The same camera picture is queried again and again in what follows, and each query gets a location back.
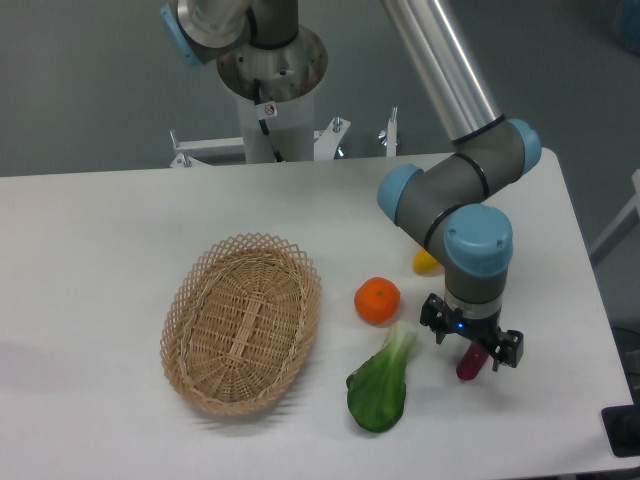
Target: black cable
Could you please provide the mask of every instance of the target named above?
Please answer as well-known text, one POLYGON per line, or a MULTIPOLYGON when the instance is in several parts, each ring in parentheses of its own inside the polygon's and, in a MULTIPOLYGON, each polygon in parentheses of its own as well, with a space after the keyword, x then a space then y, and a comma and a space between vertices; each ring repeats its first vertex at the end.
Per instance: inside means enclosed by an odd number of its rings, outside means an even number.
MULTIPOLYGON (((258 80, 257 78, 253 79, 253 103, 255 105, 260 105, 260 80, 258 80)), ((273 144, 273 141, 271 140, 271 137, 269 136, 269 134, 271 133, 269 131, 269 127, 267 126, 267 121, 266 120, 258 120, 258 123, 260 124, 260 130, 262 130, 262 133, 264 134, 265 137, 267 137, 267 140, 269 141, 269 145, 271 145, 271 150, 273 151, 273 156, 276 159, 276 162, 278 163, 282 163, 285 161, 285 159, 282 157, 282 154, 280 153, 280 150, 278 150, 276 148, 276 146, 273 144)))

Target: metal cylinder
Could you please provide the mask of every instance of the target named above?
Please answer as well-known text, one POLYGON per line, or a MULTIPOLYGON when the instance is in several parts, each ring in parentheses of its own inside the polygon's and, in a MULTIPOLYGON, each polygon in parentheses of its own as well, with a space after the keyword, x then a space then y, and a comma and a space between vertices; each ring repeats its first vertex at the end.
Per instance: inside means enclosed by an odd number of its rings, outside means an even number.
POLYGON ((242 34, 252 0, 178 0, 178 19, 185 33, 210 48, 234 43, 242 34))
POLYGON ((502 115, 446 0, 382 0, 453 141, 502 115))

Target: aluminum arm tube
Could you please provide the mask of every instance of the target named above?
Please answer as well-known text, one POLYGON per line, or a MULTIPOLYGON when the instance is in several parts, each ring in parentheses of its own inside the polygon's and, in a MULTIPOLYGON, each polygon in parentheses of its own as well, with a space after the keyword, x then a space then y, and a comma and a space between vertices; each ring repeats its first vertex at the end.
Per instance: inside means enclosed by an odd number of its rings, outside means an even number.
POLYGON ((502 116, 446 0, 382 3, 452 141, 460 141, 502 116))

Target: green leafy vegetable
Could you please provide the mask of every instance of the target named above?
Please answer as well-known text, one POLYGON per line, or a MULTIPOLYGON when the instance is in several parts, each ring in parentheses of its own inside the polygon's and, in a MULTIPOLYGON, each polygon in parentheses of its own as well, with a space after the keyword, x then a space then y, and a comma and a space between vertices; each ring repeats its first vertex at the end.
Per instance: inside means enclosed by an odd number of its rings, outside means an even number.
POLYGON ((402 417, 407 393, 404 372, 415 341, 412 324, 394 323, 380 351, 347 378, 347 406, 365 430, 384 432, 402 417))

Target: blue joint cap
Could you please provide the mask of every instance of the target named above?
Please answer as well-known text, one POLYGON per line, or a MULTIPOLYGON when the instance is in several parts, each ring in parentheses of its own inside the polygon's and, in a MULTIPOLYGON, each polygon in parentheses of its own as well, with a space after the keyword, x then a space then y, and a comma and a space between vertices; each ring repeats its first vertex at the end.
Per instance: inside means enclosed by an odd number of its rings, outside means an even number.
POLYGON ((171 7, 167 3, 164 7, 160 9, 160 16, 164 20, 164 25, 167 28, 167 32, 169 33, 169 37, 173 41, 173 44, 178 49, 178 52, 187 63, 189 67, 200 67, 203 63, 200 61, 196 54, 193 53, 191 47, 189 46, 189 42, 184 38, 182 34, 182 30, 180 30, 180 26, 176 21, 173 13, 171 12, 171 7))
POLYGON ((378 206, 394 224, 396 224, 396 210, 402 191, 409 179, 418 171, 423 170, 410 163, 401 165, 391 170, 378 187, 378 206))
POLYGON ((474 204, 451 214, 444 246, 453 263, 474 277, 504 272, 513 257, 513 230, 507 216, 494 207, 474 204))
POLYGON ((524 143, 524 168, 522 169, 522 176, 535 167, 540 161, 540 157, 542 156, 542 142, 536 131, 524 120, 514 118, 509 120, 509 123, 516 127, 522 137, 522 143, 524 143))

